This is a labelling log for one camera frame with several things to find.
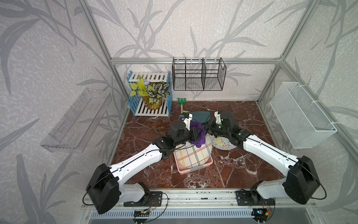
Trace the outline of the purple cloth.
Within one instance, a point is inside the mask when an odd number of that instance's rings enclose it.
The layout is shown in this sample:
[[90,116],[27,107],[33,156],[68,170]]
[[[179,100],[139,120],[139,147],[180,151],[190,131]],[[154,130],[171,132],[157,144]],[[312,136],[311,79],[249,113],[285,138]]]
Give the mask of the purple cloth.
[[197,148],[201,148],[206,143],[207,131],[201,123],[193,121],[190,123],[190,128],[196,133],[196,139],[189,141],[190,144],[195,145]]

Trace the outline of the colourful squiggle round plate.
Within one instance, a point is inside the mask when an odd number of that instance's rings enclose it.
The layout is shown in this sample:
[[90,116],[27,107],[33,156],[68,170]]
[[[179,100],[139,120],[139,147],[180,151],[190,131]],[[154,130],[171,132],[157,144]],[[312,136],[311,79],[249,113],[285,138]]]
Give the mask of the colourful squiggle round plate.
[[212,146],[223,151],[229,151],[237,148],[237,146],[233,145],[229,139],[225,137],[214,137],[213,135],[209,136],[212,141]]

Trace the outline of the dark green square plate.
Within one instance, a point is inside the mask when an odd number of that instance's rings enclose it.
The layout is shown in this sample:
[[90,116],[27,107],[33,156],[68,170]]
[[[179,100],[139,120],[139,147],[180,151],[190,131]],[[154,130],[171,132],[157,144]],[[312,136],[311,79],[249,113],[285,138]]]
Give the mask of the dark green square plate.
[[188,117],[190,114],[192,115],[193,120],[200,124],[207,124],[209,121],[212,120],[212,115],[210,112],[196,111],[183,113],[185,117]]

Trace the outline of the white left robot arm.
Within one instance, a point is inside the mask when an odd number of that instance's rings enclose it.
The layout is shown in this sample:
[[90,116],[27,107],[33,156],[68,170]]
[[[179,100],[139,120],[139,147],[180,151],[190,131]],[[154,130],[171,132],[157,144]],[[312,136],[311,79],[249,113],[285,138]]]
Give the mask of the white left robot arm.
[[139,202],[149,193],[144,185],[127,184],[127,181],[148,166],[169,157],[177,147],[195,140],[197,134],[190,128],[190,122],[188,118],[177,120],[165,136],[157,138],[141,152],[111,166],[99,165],[86,187],[86,195],[98,214],[108,212],[117,203]]

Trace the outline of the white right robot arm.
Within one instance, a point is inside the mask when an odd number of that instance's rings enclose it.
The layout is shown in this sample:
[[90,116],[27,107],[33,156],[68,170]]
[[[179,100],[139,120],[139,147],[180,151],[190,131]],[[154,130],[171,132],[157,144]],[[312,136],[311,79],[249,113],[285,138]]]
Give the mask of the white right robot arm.
[[253,204],[259,204],[262,199],[284,197],[289,197],[298,204],[306,204],[322,186],[310,158],[296,157],[266,143],[250,131],[239,127],[232,113],[215,112],[207,130],[214,137],[226,138],[231,144],[260,157],[284,176],[279,180],[257,182],[249,190]]

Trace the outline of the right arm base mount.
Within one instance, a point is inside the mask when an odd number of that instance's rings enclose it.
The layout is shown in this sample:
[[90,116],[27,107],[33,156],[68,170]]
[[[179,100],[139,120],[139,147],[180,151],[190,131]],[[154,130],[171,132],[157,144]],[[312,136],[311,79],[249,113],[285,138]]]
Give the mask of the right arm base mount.
[[261,183],[262,181],[259,181],[250,189],[240,189],[235,191],[238,206],[274,205],[276,203],[274,198],[264,199],[259,195],[257,187]]

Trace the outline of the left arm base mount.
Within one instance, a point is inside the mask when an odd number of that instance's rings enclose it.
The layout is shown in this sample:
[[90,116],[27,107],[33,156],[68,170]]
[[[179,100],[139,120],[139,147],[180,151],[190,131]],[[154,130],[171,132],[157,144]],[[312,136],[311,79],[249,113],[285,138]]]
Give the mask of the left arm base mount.
[[150,191],[149,188],[143,183],[139,182],[134,184],[136,188],[139,187],[140,193],[144,193],[143,196],[137,201],[127,201],[124,202],[124,207],[145,207],[150,208],[160,207],[163,200],[162,191]]

